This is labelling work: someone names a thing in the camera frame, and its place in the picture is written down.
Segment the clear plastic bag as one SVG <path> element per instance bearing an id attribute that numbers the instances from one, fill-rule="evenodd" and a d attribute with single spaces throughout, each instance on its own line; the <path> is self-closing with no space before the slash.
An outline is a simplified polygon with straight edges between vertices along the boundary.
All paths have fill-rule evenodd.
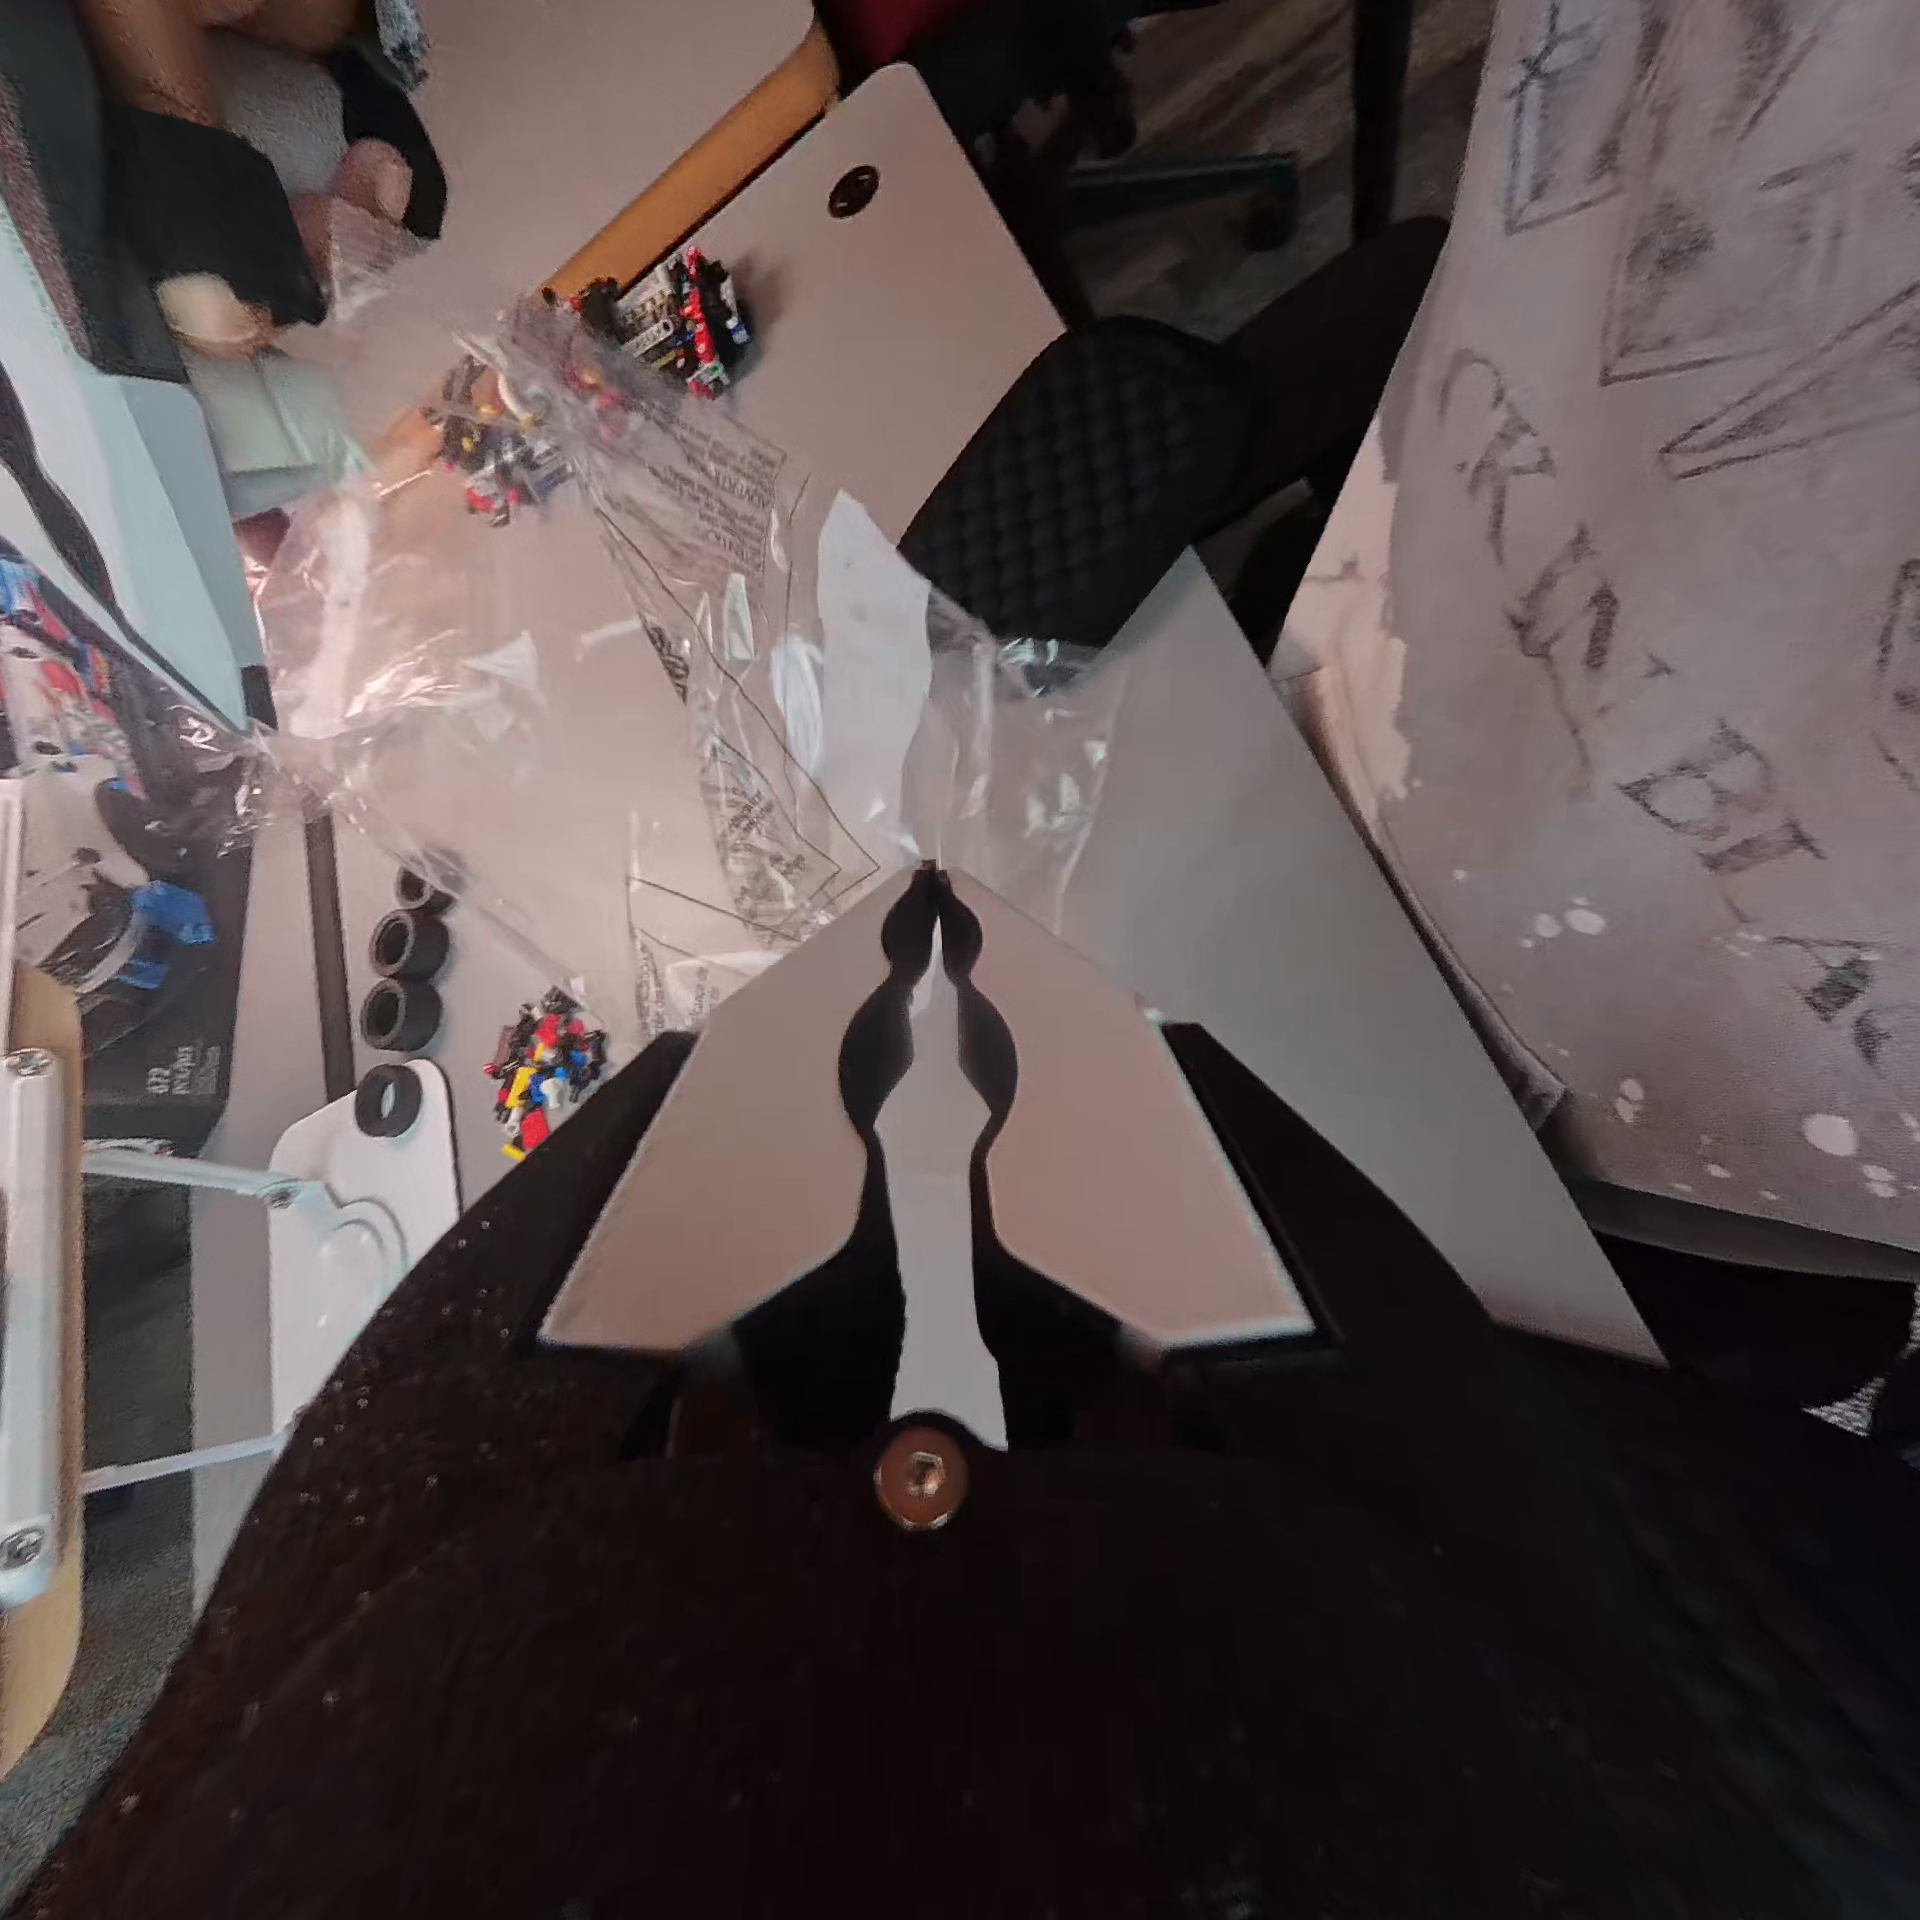
<path id="1" fill-rule="evenodd" d="M 1064 933 L 1122 681 L 1001 641 L 721 401 L 543 302 L 463 339 L 584 489 L 511 525 L 439 437 L 293 514 L 255 611 L 274 750 L 477 909 L 620 1049 L 708 1011 L 887 880 L 969 873 Z"/>

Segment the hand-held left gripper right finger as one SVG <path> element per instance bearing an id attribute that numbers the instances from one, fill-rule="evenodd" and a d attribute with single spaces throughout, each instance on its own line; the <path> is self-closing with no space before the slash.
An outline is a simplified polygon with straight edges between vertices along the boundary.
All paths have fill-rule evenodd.
<path id="1" fill-rule="evenodd" d="M 942 880 L 993 1246 L 1158 1353 L 1314 1333 L 1144 1003 L 973 876 Z"/>

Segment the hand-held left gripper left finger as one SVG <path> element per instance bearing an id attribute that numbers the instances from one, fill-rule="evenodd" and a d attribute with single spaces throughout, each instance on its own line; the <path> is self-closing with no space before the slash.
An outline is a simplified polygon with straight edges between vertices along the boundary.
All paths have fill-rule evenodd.
<path id="1" fill-rule="evenodd" d="M 546 1309 L 548 1346 L 680 1353 L 848 1246 L 936 920 L 936 868 L 903 872 L 716 1005 Z"/>

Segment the person's grey printed shirt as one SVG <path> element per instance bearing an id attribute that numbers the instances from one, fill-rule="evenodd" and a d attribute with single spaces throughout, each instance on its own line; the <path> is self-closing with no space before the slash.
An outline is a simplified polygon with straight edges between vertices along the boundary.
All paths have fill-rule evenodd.
<path id="1" fill-rule="evenodd" d="M 1286 612 L 1561 1169 L 1916 1251 L 1918 4 L 1501 4 Z"/>

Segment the partly built toy car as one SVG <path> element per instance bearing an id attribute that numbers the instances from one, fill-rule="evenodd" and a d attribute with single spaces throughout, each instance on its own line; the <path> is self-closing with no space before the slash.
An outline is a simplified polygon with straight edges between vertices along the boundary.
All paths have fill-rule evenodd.
<path id="1" fill-rule="evenodd" d="M 726 393 L 753 348 L 729 268 L 696 246 L 660 259 L 631 283 L 591 280 L 569 307 L 590 336 L 704 398 Z"/>

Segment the loose colourful toy bricks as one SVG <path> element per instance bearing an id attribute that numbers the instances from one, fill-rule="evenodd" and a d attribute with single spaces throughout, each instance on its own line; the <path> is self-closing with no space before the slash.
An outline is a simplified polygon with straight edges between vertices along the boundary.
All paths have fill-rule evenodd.
<path id="1" fill-rule="evenodd" d="M 465 512 L 484 525 L 511 525 L 588 486 L 572 441 L 546 433 L 543 414 L 477 352 L 461 352 L 422 420 L 439 437 L 439 468 L 461 483 Z"/>

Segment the white book stand wooden board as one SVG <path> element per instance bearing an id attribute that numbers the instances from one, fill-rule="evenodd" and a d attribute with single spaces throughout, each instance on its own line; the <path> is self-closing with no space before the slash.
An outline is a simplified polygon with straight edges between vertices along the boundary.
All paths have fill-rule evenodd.
<path id="1" fill-rule="evenodd" d="M 420 1062 L 422 1113 L 366 1139 L 351 1096 L 296 1121 L 264 1169 L 79 1141 L 79 1012 L 4 965 L 2 1060 L 2 1772 L 57 1712 L 82 1628 L 84 1497 L 272 1457 L 296 1413 L 460 1213 L 442 1075 Z M 86 1174 L 258 1202 L 269 1220 L 272 1425 L 244 1442 L 84 1473 L 82 1248 Z"/>

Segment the pile of mixed small bricks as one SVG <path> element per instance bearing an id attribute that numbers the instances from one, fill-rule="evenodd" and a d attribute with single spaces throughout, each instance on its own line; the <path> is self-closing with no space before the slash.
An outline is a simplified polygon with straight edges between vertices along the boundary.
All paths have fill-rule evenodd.
<path id="1" fill-rule="evenodd" d="M 525 1001 L 495 1038 L 487 1078 L 500 1155 L 522 1163 L 607 1075 L 607 1034 L 565 987 Z"/>

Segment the black toy car box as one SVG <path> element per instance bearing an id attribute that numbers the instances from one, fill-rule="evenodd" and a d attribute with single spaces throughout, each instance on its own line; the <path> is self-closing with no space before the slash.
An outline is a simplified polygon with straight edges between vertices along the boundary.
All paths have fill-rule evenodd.
<path id="1" fill-rule="evenodd" d="M 77 1001 L 86 1136 L 197 1155 L 231 1091 L 250 746 L 4 544 L 2 772 L 14 957 Z"/>

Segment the black office chair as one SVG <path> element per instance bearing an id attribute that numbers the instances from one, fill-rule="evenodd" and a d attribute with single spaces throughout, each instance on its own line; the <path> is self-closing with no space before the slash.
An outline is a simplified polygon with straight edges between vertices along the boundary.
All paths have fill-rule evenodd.
<path id="1" fill-rule="evenodd" d="M 1292 486 L 1329 507 L 1448 241 L 1348 246 L 1225 344 L 1113 316 L 1045 348 L 908 524 L 903 561 L 1001 641 L 1113 643 L 1173 562 Z"/>

